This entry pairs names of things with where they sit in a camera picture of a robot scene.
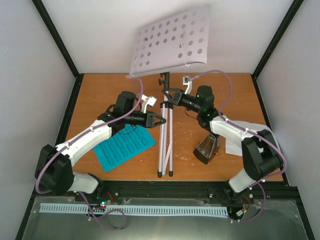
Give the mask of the blue sheet music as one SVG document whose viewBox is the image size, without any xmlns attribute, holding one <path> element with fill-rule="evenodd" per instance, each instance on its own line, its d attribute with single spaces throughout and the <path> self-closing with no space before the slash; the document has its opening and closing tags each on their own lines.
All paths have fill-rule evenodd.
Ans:
<svg viewBox="0 0 320 240">
<path fill-rule="evenodd" d="M 104 172 L 109 172 L 156 144 L 149 131 L 126 124 L 111 138 L 102 141 L 93 151 Z"/>
</svg>

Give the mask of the black metronome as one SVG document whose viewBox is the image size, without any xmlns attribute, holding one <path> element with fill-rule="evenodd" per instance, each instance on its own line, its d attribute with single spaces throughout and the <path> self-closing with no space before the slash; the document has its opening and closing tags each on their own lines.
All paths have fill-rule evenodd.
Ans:
<svg viewBox="0 0 320 240">
<path fill-rule="evenodd" d="M 203 164 L 207 165 L 219 152 L 221 139 L 218 134 L 209 133 L 198 143 L 193 155 Z"/>
</svg>

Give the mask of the white music stand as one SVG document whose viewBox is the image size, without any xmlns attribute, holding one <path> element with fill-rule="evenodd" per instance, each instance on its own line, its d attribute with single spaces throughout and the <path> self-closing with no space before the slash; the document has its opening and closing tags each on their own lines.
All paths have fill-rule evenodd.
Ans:
<svg viewBox="0 0 320 240">
<path fill-rule="evenodd" d="M 164 92 L 170 72 L 207 64 L 211 6 L 195 6 L 137 31 L 128 78 L 160 74 Z"/>
</svg>

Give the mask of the clear plastic metronome cover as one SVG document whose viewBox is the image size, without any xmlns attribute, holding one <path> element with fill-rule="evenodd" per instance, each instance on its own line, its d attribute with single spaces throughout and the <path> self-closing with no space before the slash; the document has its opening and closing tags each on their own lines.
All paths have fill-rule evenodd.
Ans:
<svg viewBox="0 0 320 240">
<path fill-rule="evenodd" d="M 216 138 L 214 136 L 208 135 L 198 144 L 196 149 L 203 157 L 209 159 L 213 153 L 215 143 Z"/>
</svg>

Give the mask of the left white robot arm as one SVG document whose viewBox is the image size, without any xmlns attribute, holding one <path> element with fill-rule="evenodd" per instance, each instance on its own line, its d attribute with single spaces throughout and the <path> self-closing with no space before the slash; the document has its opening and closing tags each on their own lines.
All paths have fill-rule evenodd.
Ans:
<svg viewBox="0 0 320 240">
<path fill-rule="evenodd" d="M 166 123 L 165 118 L 147 106 L 153 106 L 156 98 L 122 91 L 115 104 L 85 130 L 56 146 L 45 145 L 39 154 L 35 170 L 35 190 L 39 194 L 53 193 L 62 196 L 67 192 L 82 192 L 92 201 L 104 195 L 104 183 L 97 176 L 73 171 L 76 162 L 96 145 L 112 138 L 126 125 L 154 128 Z"/>
</svg>

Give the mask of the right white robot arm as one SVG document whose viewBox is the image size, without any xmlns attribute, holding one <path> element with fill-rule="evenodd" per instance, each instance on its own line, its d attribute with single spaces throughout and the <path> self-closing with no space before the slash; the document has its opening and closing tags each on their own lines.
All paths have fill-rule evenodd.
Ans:
<svg viewBox="0 0 320 240">
<path fill-rule="evenodd" d="M 163 93 L 172 105 L 197 113 L 196 119 L 203 129 L 224 137 L 241 149 L 243 168 L 228 181 L 234 193 L 240 193 L 275 170 L 284 168 L 285 157 L 272 132 L 245 128 L 228 119 L 215 108 L 215 96 L 210 86 L 201 85 L 195 96 L 179 88 L 165 88 Z"/>
</svg>

